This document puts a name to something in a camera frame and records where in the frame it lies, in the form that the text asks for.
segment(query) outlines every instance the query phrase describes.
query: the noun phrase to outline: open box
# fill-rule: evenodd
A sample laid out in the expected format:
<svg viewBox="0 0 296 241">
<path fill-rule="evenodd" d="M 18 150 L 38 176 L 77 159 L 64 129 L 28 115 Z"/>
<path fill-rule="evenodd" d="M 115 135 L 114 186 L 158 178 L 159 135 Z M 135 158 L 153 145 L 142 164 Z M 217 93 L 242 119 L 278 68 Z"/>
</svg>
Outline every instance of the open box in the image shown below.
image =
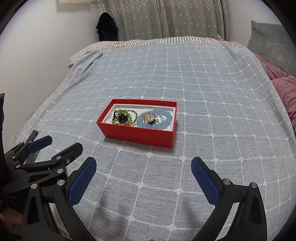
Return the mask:
<svg viewBox="0 0 296 241">
<path fill-rule="evenodd" d="M 138 113 L 138 116 L 148 110 L 166 109 L 171 113 L 172 122 L 165 130 L 148 129 L 137 126 L 122 126 L 111 123 L 115 108 L 131 109 Z M 143 100 L 143 99 L 113 99 L 107 105 L 97 124 L 103 134 L 109 138 L 124 141 L 137 142 L 147 145 L 173 147 L 173 138 L 176 127 L 177 102 L 164 100 Z"/>
</svg>

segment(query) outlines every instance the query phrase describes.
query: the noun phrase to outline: bedspread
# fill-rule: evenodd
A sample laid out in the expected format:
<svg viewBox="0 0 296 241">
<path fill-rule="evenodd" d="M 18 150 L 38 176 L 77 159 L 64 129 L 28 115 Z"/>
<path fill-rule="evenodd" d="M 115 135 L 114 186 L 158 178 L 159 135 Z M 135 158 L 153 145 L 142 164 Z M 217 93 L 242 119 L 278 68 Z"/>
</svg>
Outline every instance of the bedspread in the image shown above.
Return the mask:
<svg viewBox="0 0 296 241">
<path fill-rule="evenodd" d="M 177 101 L 174 147 L 105 138 L 96 120 L 112 98 Z M 75 142 L 84 151 L 68 166 L 69 173 L 88 156 L 96 159 L 97 172 L 74 209 L 97 240 L 191 240 L 214 209 L 191 173 L 196 156 L 234 184 L 258 184 L 268 240 L 296 203 L 291 122 L 260 62 L 240 45 L 92 51 L 25 124 L 17 142 L 33 129 L 38 137 L 53 138 L 38 161 Z"/>
</svg>

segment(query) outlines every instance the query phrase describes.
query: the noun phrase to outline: human hand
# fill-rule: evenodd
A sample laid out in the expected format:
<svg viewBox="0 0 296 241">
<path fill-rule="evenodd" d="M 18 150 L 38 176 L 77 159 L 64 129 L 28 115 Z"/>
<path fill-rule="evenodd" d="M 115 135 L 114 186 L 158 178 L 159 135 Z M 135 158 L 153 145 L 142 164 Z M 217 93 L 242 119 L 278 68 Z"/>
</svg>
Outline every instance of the human hand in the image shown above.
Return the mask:
<svg viewBox="0 0 296 241">
<path fill-rule="evenodd" d="M 20 235 L 20 231 L 16 225 L 22 224 L 22 215 L 18 211 L 7 207 L 0 214 L 0 219 L 10 233 Z"/>
</svg>

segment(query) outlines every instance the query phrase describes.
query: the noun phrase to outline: gray curtain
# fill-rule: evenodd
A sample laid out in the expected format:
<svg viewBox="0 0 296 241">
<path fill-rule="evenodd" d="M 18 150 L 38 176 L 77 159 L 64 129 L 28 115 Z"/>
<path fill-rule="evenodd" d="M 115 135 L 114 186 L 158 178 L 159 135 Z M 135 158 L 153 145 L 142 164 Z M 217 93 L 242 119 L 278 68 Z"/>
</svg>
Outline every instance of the gray curtain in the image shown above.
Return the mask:
<svg viewBox="0 0 296 241">
<path fill-rule="evenodd" d="M 180 36 L 230 38 L 227 0 L 103 0 L 119 40 Z"/>
</svg>

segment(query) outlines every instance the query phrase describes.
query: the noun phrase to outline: red box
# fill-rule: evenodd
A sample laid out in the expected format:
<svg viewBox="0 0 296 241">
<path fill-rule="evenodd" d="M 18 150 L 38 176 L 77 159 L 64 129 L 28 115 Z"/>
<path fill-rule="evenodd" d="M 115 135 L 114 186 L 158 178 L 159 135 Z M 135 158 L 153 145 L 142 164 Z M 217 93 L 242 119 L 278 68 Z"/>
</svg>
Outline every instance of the red box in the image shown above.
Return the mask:
<svg viewBox="0 0 296 241">
<path fill-rule="evenodd" d="M 142 104 L 142 105 L 156 105 L 175 107 L 173 128 L 172 131 L 167 130 L 155 130 L 140 128 L 134 126 L 121 126 L 104 123 L 103 120 L 108 112 L 111 110 L 114 104 Z M 109 138 L 115 138 L 124 141 L 137 142 L 147 145 L 161 146 L 161 147 L 173 147 L 173 139 L 176 127 L 176 114 L 177 114 L 177 102 L 164 101 L 164 100 L 144 100 L 144 99 L 113 99 L 107 105 L 99 119 L 97 124 L 103 134 Z"/>
</svg>

